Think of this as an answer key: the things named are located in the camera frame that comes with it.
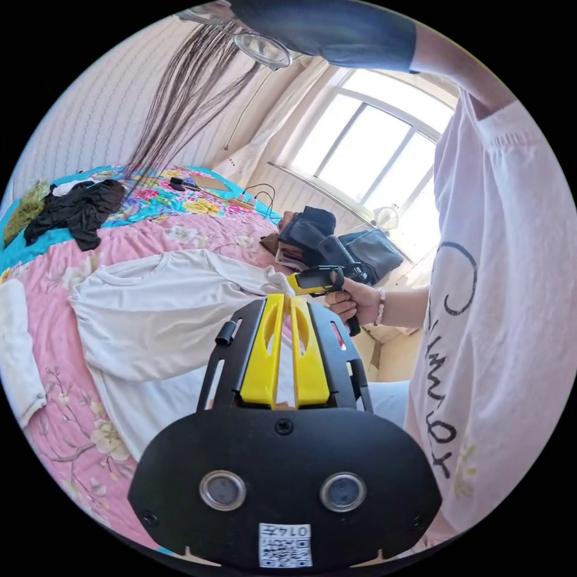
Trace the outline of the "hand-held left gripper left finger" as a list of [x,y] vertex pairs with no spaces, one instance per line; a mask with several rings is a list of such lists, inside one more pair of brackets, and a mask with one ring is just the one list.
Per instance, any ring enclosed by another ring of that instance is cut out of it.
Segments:
[[281,354],[285,295],[269,295],[262,304],[248,356],[240,398],[248,405],[275,409]]

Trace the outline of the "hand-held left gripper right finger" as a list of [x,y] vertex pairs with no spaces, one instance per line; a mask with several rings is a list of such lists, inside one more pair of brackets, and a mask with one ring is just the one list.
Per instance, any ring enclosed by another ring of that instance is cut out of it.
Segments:
[[305,298],[290,298],[292,363],[296,409],[325,405],[329,387],[310,306]]

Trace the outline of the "person's right hand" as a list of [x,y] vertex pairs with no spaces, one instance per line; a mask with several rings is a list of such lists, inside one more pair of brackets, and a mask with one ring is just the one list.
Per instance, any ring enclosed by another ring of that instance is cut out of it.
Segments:
[[356,318],[360,326],[380,324],[384,297],[381,290],[345,278],[340,290],[325,296],[325,304],[343,323]]

